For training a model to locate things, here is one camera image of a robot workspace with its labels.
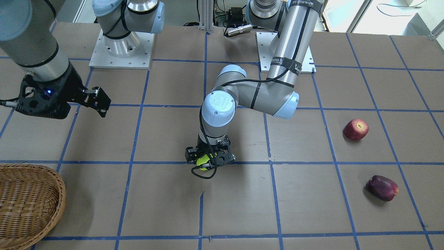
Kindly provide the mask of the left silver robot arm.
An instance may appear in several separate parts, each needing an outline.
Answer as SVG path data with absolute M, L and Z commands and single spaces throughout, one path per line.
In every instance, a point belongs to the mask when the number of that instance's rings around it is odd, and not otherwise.
M 238 106 L 282 119 L 294 115 L 299 95 L 293 89 L 324 5 L 323 0 L 249 0 L 247 22 L 277 33 L 268 75 L 254 80 L 238 65 L 223 68 L 202 103 L 197 145 L 185 150 L 188 163 L 216 169 L 235 161 L 227 130 Z

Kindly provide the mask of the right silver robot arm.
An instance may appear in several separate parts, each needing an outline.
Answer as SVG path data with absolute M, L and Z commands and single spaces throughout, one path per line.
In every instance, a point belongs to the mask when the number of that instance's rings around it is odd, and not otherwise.
M 111 100 L 101 87 L 88 89 L 50 32 L 63 0 L 2 0 L 1 49 L 25 72 L 17 98 L 1 105 L 37 117 L 65 119 L 70 103 L 105 117 Z M 164 27 L 159 0 L 94 0 L 101 26 L 90 66 L 149 68 L 153 36 Z

